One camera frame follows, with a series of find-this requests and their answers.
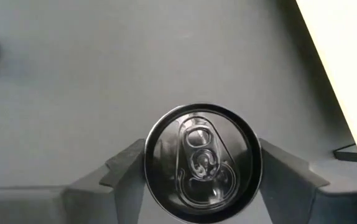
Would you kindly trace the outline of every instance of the gray surface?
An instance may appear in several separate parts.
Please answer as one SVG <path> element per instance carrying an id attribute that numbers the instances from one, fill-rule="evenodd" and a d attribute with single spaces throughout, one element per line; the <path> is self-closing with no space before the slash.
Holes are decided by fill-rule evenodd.
<path id="1" fill-rule="evenodd" d="M 325 192 L 357 192 L 357 162 L 324 159 L 310 165 L 310 170 L 329 180 Z"/>
<path id="2" fill-rule="evenodd" d="M 144 201 L 141 208 L 138 224 L 149 223 L 168 223 L 168 224 L 181 224 L 183 222 L 173 219 L 167 212 L 156 204 L 152 199 L 151 193 L 148 189 L 144 192 Z M 230 219 L 221 222 L 224 224 L 240 224 L 240 223 L 262 223 L 270 224 L 271 219 L 267 213 L 267 208 L 262 200 L 261 194 L 257 193 L 254 201 L 245 208 L 245 210 Z"/>
<path id="3" fill-rule="evenodd" d="M 0 224 L 66 223 L 62 187 L 0 189 Z"/>
<path id="4" fill-rule="evenodd" d="M 311 161 L 352 143 L 280 17 L 267 0 L 0 0 L 0 186 L 70 184 L 193 101 Z"/>

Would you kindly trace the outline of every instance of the black can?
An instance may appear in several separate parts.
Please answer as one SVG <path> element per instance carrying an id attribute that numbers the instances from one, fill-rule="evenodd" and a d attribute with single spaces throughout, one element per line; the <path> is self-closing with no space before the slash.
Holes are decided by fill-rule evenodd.
<path id="1" fill-rule="evenodd" d="M 148 188 L 166 212 L 185 222 L 215 223 L 252 202 L 262 175 L 261 146 L 232 111 L 194 103 L 154 125 L 144 166 Z"/>

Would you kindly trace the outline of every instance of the can top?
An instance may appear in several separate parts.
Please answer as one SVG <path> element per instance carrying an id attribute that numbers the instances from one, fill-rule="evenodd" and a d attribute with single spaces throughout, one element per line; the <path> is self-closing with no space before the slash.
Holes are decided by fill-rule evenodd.
<path id="1" fill-rule="evenodd" d="M 164 209 L 181 220 L 202 223 L 197 219 L 224 212 L 244 194 L 254 171 L 252 149 L 260 155 L 260 147 L 256 135 L 247 133 L 251 129 L 241 129 L 230 118 L 232 112 L 227 116 L 211 110 L 216 105 L 197 105 L 204 107 L 176 108 L 154 126 L 146 143 L 145 172 Z"/>

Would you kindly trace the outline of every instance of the metal lid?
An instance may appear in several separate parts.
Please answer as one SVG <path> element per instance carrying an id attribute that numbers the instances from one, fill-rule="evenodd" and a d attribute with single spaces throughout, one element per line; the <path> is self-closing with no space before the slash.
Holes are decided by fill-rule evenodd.
<path id="1" fill-rule="evenodd" d="M 145 173 L 155 200 L 194 223 L 219 222 L 251 202 L 261 178 L 261 147 L 248 124 L 220 106 L 180 106 L 152 128 Z"/>

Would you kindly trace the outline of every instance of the pull tab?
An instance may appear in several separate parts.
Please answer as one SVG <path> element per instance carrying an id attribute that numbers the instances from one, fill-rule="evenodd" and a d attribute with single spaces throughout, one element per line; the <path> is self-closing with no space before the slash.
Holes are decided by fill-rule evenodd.
<path id="1" fill-rule="evenodd" d="M 235 195 L 239 175 L 234 160 L 212 123 L 193 114 L 178 131 L 176 189 L 183 203 L 216 208 Z"/>

